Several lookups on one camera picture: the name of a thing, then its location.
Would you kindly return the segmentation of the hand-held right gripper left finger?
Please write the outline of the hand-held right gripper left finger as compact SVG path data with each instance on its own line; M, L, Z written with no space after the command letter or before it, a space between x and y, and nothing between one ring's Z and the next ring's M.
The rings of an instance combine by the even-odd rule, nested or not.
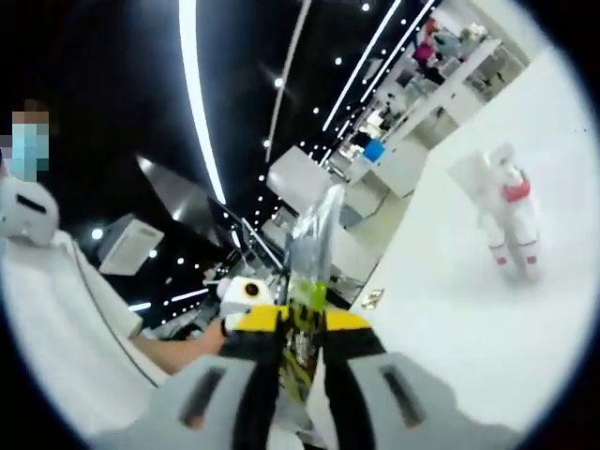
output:
M273 422L285 316L280 307L255 307L219 353L166 381L139 419L92 438L92 448L286 448L287 432Z

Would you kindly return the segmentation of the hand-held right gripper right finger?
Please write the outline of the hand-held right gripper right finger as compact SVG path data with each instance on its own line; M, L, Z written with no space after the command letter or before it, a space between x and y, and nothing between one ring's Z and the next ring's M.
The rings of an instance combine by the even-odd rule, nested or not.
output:
M330 309L322 332L324 392L341 449L515 449L518 433L458 408L455 391L369 323Z

